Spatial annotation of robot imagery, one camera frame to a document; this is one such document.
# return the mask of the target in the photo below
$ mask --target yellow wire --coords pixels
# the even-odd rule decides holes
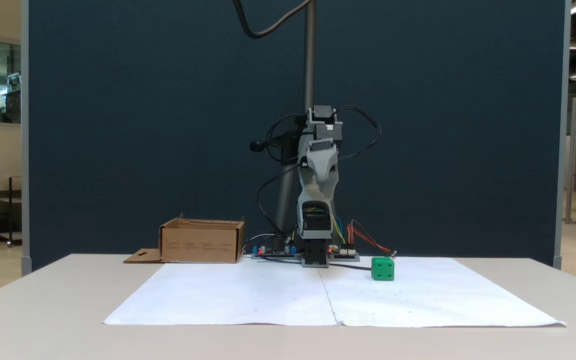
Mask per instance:
[[[332,216],[332,219],[334,220],[334,230],[336,230],[336,233],[339,234],[339,237],[341,238],[341,244],[345,244],[346,243],[346,239],[344,239],[344,237],[341,235],[341,231],[339,231],[339,225],[337,223],[337,219],[335,218],[335,216]]]
[[[311,207],[310,209],[308,209],[309,212],[311,212],[312,210],[315,210],[317,207]],[[337,223],[337,219],[335,217],[335,215],[332,216],[332,219],[334,221],[334,230],[336,230],[336,233],[339,234],[339,237],[341,238],[341,244],[345,244],[346,243],[346,239],[344,239],[344,237],[341,235],[341,231],[339,231],[339,227],[341,226],[340,223]],[[292,238],[295,239],[295,232],[292,233]]]

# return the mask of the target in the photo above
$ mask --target robotic arm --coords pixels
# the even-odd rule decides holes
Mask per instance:
[[[329,260],[358,262],[359,255],[354,248],[343,249],[339,246],[338,253],[329,253],[330,245],[333,243],[333,230],[335,227],[333,198],[335,187],[339,182],[338,161],[354,157],[362,153],[377,143],[382,134],[382,128],[365,112],[352,105],[346,105],[333,110],[331,106],[314,105],[314,43],[315,43],[315,14],[316,0],[304,0],[299,6],[290,10],[274,25],[260,32],[250,29],[246,14],[242,7],[241,0],[232,0],[239,22],[244,33],[252,39],[260,39],[274,32],[294,14],[300,10],[305,10],[305,32],[304,32],[304,112],[284,116],[279,119],[274,126],[268,130],[265,141],[250,143],[250,150],[261,152],[268,150],[268,147],[281,148],[281,158],[276,158],[269,152],[270,156],[281,162],[284,170],[281,174],[268,180],[259,189],[261,191],[266,185],[281,179],[281,192],[278,200],[277,221],[272,221],[259,203],[259,191],[257,192],[257,202],[268,223],[274,227],[276,232],[267,239],[275,238],[276,243],[270,251],[266,246],[253,248],[253,257],[258,255],[270,260],[268,256],[292,256],[301,258],[304,267],[328,267]],[[341,110],[352,110],[361,114],[377,130],[377,137],[373,139],[366,148],[355,153],[350,153],[342,157],[339,156],[339,148],[343,141],[342,126],[338,121],[337,112]],[[281,121],[286,119],[296,119],[297,130],[288,131],[282,136],[273,137],[273,131]],[[301,183],[301,194],[297,199],[297,226],[295,232],[303,241],[302,253],[294,253],[291,246],[286,246],[284,250],[279,248],[278,237],[286,237],[286,234],[293,231],[293,228],[286,228],[286,210],[291,207],[289,204],[290,189],[292,185],[292,171],[298,169],[299,182]]]
[[[342,125],[330,106],[308,110],[306,135],[299,139],[301,194],[297,199],[297,233],[303,239],[304,267],[327,267],[335,226],[332,201],[339,181],[338,149]]]

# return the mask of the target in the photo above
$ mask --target box flap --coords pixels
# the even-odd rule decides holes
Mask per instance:
[[[142,248],[141,250],[133,253],[126,260],[123,260],[124,264],[131,263],[160,263],[162,262],[162,255],[160,254],[160,249],[158,248]]]
[[[235,254],[235,262],[240,260],[243,255],[244,243],[246,242],[246,216],[243,216],[237,224],[237,253]]]

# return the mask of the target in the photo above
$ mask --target white paper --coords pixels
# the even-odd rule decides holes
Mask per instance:
[[[344,264],[370,267],[371,258]],[[104,323],[422,328],[558,321],[453,259],[398,257],[394,281],[375,281],[365,270],[249,258],[165,264]]]
[[[318,269],[251,259],[165,264],[103,323],[336,325]]]
[[[370,264],[371,258],[364,257],[357,265]],[[337,266],[320,269],[320,273],[334,316],[346,326],[519,327],[558,323],[450,258],[398,257],[394,281],[375,281],[370,271]]]

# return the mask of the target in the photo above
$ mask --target white table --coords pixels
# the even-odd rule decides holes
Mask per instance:
[[[162,266],[126,257],[70,255],[2,287],[0,359],[576,359],[576,278],[533,260],[457,259],[567,328],[103,325]]]

